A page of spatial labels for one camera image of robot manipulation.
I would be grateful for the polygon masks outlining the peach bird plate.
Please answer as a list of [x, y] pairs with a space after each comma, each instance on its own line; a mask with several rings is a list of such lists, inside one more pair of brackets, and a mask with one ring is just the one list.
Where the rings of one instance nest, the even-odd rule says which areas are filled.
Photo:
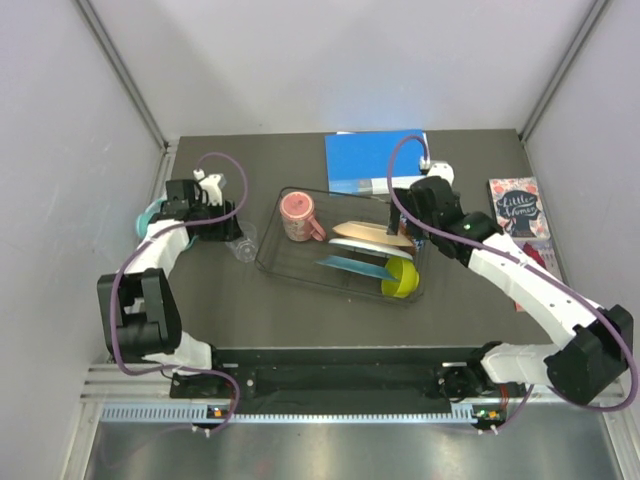
[[409, 248], [413, 241], [403, 234], [389, 234], [385, 225], [360, 221], [347, 221], [335, 225], [333, 232], [343, 236], [388, 246]]

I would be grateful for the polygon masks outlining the pink ghost mug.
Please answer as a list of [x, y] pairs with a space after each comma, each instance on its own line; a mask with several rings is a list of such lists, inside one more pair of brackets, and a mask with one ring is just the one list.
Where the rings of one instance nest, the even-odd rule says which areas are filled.
[[326, 231], [316, 219], [315, 202], [309, 194], [302, 191], [286, 194], [279, 203], [279, 212], [285, 234], [292, 241], [326, 240]]

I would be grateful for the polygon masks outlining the red patterned small bowl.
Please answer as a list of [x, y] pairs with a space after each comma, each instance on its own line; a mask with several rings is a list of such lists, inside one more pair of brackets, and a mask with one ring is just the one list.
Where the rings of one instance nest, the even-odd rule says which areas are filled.
[[429, 240], [422, 229], [405, 218], [400, 219], [399, 232], [412, 242], [414, 252], [420, 251]]

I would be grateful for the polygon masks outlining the teal scalloped plate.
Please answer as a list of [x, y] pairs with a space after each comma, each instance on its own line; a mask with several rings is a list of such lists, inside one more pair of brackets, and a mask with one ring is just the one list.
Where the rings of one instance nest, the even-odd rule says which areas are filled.
[[355, 273], [379, 280], [388, 280], [397, 282], [398, 279], [394, 277], [385, 267], [363, 262], [351, 258], [330, 255], [323, 259], [316, 260], [316, 264]]

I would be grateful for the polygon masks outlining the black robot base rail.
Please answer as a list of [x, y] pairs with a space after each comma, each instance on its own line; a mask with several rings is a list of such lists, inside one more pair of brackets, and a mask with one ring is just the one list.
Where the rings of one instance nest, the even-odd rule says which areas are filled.
[[490, 386], [464, 372], [472, 352], [469, 347], [218, 349], [214, 365], [229, 379], [174, 375], [169, 395], [226, 400], [237, 383], [238, 409], [251, 413], [441, 411], [473, 398], [523, 397], [522, 385]]

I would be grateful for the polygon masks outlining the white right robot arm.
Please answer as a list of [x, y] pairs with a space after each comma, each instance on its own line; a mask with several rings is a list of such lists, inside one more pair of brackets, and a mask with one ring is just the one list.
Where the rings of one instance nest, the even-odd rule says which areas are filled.
[[527, 256], [483, 212], [466, 213], [450, 183], [431, 176], [392, 188], [392, 215], [404, 216], [450, 259], [499, 288], [543, 328], [548, 345], [485, 345], [466, 380], [487, 396], [504, 383], [545, 385], [564, 400], [589, 405], [624, 372], [634, 378], [622, 408], [639, 389], [632, 353], [633, 318], [619, 305], [599, 306], [557, 280]]

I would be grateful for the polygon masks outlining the black wire dish rack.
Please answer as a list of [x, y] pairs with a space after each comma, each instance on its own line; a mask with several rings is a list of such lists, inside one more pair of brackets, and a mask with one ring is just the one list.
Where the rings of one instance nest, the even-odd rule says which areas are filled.
[[319, 242], [310, 239], [302, 242], [291, 240], [285, 233], [280, 209], [274, 207], [266, 227], [256, 257], [259, 270], [282, 279], [300, 282], [325, 290], [332, 290], [351, 296], [368, 297], [379, 302], [409, 304], [417, 301], [424, 293], [425, 286], [419, 282], [416, 289], [405, 298], [386, 296], [382, 292], [382, 280], [361, 273], [323, 265], [330, 257], [344, 257], [384, 267], [389, 257], [365, 252], [363, 249], [341, 248], [331, 241], [338, 237], [333, 228], [347, 221], [360, 221], [387, 225], [389, 201], [380, 197], [357, 196], [327, 192], [301, 187], [285, 187], [279, 193], [279, 200], [293, 192], [302, 192], [311, 197], [320, 225], [327, 231], [328, 239]]

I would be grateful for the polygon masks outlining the clear plastic cup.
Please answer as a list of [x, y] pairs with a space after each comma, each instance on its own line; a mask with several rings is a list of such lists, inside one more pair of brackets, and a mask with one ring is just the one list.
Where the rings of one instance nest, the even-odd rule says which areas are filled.
[[258, 233], [256, 227], [247, 221], [239, 222], [242, 235], [225, 245], [235, 256], [235, 258], [243, 263], [251, 263], [255, 260], [258, 249]]

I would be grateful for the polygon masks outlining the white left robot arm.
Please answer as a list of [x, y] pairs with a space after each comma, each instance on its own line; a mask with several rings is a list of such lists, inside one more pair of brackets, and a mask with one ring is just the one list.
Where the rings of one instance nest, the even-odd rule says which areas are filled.
[[105, 343], [114, 360], [123, 367], [151, 362], [180, 369], [209, 397], [224, 390], [227, 374], [214, 364], [213, 347], [183, 330], [168, 277], [195, 241], [242, 237], [237, 207], [223, 198], [224, 185], [223, 175], [202, 170], [192, 179], [168, 181], [165, 193], [137, 218], [141, 243], [131, 258], [97, 282]]

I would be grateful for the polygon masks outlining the lime green bowl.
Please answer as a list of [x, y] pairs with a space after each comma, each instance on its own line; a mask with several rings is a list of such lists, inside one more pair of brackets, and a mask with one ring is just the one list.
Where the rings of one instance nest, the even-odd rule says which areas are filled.
[[386, 270], [393, 277], [392, 280], [381, 281], [381, 293], [385, 297], [406, 298], [419, 286], [420, 275], [411, 260], [402, 257], [391, 257]]

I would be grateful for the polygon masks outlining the white watermelon plate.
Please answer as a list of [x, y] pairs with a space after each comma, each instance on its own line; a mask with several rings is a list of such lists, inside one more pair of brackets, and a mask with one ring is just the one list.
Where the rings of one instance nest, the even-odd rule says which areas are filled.
[[399, 247], [379, 244], [376, 242], [353, 238], [333, 238], [328, 242], [328, 244], [355, 253], [362, 253], [381, 258], [399, 257], [409, 261], [413, 260], [413, 256], [410, 253], [400, 249]]

